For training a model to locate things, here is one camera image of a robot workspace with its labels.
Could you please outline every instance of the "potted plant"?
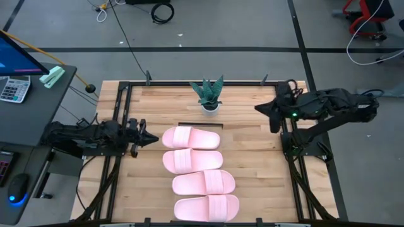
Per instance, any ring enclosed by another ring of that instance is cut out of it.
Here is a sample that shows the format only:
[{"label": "potted plant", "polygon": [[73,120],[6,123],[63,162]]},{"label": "potted plant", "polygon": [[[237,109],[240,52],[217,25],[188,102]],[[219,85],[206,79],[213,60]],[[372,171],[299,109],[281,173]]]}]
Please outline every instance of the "potted plant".
[{"label": "potted plant", "polygon": [[216,116],[219,111],[219,106],[222,104],[218,99],[223,88],[223,76],[213,85],[210,83],[210,80],[203,79],[202,88],[196,83],[190,82],[189,84],[200,98],[198,103],[201,104],[203,113],[209,117]]}]

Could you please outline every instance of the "white cable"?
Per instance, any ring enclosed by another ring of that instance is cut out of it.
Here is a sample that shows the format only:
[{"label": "white cable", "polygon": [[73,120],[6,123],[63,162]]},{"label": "white cable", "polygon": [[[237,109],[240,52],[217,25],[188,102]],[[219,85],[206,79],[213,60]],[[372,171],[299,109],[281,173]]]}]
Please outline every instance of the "white cable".
[{"label": "white cable", "polygon": [[116,4],[126,4],[126,3],[118,3],[118,0],[115,0],[115,3]]},{"label": "white cable", "polygon": [[[105,18],[103,18],[102,20],[100,20],[100,15],[101,15],[102,13],[105,13]],[[107,19],[107,16],[108,16],[107,12],[106,12],[105,10],[103,10],[103,9],[100,8],[100,12],[98,13],[98,16],[97,16],[97,21],[100,22],[100,23],[102,23],[102,22],[104,22],[104,21]]]},{"label": "white cable", "polygon": [[355,60],[352,59],[351,55],[349,54],[349,50],[348,50],[348,49],[349,49],[349,46],[351,45],[352,41],[353,41],[354,38],[356,37],[356,34],[358,34],[358,32],[360,31],[360,29],[376,15],[376,13],[379,11],[379,9],[381,8],[381,6],[383,5],[383,2],[384,2],[384,0],[381,1],[379,7],[378,7],[377,10],[373,13],[373,15],[372,15],[369,19],[367,19],[367,21],[365,21],[365,23],[363,23],[363,24],[357,29],[357,31],[355,32],[355,34],[352,36],[351,41],[349,41],[349,43],[348,43],[348,45],[347,45],[347,54],[348,54],[348,57],[349,57],[349,59],[351,59],[351,61],[352,61],[353,63],[355,63],[355,64],[357,64],[357,65],[360,65],[360,66],[370,66],[370,65],[372,65],[372,64],[377,64],[377,63],[379,63],[379,62],[384,62],[384,61],[390,60],[390,59],[395,58],[395,57],[397,57],[397,56],[399,56],[399,55],[402,55],[402,53],[404,53],[404,50],[403,50],[403,51],[401,51],[400,53],[398,53],[398,54],[396,54],[396,55],[394,55],[394,56],[388,57],[388,58],[386,58],[386,59],[381,59],[381,60],[378,60],[378,61],[376,61],[376,62],[370,62],[370,63],[359,63],[359,62],[356,62]]}]

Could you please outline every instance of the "succulent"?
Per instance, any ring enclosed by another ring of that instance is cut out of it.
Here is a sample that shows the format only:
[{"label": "succulent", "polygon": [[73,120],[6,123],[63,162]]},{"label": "succulent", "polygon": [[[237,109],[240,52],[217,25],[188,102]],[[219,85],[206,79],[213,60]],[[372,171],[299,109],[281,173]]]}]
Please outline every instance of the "succulent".
[{"label": "succulent", "polygon": [[219,95],[223,88],[223,76],[221,76],[213,85],[210,80],[203,79],[202,88],[196,83],[190,82],[192,89],[198,94],[199,101],[202,106],[207,110],[214,110],[217,108],[221,101],[218,101]]}]

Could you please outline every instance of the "computer monitor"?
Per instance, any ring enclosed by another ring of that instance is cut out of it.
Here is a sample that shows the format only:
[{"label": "computer monitor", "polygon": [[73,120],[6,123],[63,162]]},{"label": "computer monitor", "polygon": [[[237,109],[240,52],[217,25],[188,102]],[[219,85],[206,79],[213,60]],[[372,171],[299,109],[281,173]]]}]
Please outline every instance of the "computer monitor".
[{"label": "computer monitor", "polygon": [[45,75],[49,71],[0,31],[0,76]]}]

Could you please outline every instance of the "slide sandal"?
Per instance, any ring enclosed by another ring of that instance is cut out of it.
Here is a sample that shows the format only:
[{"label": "slide sandal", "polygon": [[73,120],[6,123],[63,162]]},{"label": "slide sandal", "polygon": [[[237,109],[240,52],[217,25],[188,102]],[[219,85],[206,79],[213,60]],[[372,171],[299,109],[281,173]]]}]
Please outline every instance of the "slide sandal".
[{"label": "slide sandal", "polygon": [[239,199],[234,195],[207,195],[178,200],[174,215],[183,221],[225,222],[234,219],[239,208]]},{"label": "slide sandal", "polygon": [[203,170],[176,176],[172,190],[177,195],[221,195],[232,193],[235,180],[224,170]]},{"label": "slide sandal", "polygon": [[172,127],[164,132],[162,140],[168,148],[216,149],[220,144],[217,133],[190,126]]},{"label": "slide sandal", "polygon": [[218,151],[194,151],[187,148],[164,153],[163,164],[175,174],[193,173],[220,168],[223,156]]}]

